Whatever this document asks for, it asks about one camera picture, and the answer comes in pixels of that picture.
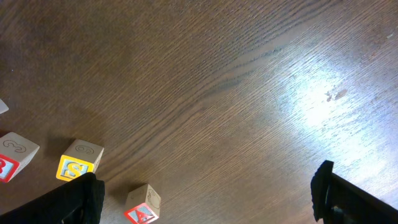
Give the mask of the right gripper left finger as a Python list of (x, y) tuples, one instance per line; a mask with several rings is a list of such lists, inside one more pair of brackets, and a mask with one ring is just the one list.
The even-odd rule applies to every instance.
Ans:
[(104, 196), (104, 181), (90, 172), (1, 215), (1, 224), (99, 224)]

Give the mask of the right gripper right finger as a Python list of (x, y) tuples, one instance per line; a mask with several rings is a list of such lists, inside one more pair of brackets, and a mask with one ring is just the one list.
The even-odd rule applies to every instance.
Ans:
[(324, 224), (397, 224), (397, 210), (333, 173), (325, 160), (312, 177), (313, 216)]

